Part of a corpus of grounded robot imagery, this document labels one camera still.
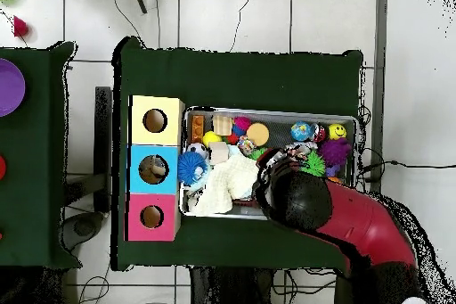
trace yellow box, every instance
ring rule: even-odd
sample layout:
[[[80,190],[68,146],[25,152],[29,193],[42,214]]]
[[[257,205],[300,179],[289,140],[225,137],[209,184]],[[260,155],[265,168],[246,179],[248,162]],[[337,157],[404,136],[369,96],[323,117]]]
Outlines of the yellow box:
[[[128,129],[132,131],[133,144],[181,144],[185,105],[178,98],[133,95],[132,100],[132,123],[128,123]]]

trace pink ball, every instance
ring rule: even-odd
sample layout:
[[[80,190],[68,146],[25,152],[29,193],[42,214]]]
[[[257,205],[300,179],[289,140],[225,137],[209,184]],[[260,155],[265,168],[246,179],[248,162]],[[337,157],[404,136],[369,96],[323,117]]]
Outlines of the pink ball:
[[[252,122],[249,118],[246,117],[236,117],[234,118],[234,124],[240,129],[247,131]]]

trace yellow smiley ball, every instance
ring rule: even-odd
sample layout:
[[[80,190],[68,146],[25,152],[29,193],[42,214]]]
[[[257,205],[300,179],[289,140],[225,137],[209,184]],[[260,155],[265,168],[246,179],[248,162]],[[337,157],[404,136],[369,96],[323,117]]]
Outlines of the yellow smiley ball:
[[[337,123],[330,125],[328,130],[330,131],[330,140],[338,140],[341,137],[346,137],[346,128]]]

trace pink box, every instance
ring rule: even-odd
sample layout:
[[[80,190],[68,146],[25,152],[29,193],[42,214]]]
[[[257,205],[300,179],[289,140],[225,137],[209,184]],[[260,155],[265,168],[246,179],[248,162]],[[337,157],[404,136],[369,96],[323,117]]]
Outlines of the pink box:
[[[132,194],[128,205],[129,242],[172,242],[179,229],[181,213],[177,194]],[[148,228],[141,221],[141,212],[147,206],[158,207],[163,215],[161,225]]]

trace blue box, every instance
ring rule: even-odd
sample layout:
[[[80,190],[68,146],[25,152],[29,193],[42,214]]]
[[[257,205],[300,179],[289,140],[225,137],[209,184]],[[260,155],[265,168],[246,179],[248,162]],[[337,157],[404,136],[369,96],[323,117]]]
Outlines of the blue box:
[[[130,193],[176,194],[177,186],[177,157],[176,146],[131,145]],[[144,182],[139,174],[139,164],[147,156],[158,155],[167,164],[167,176],[158,184]]]

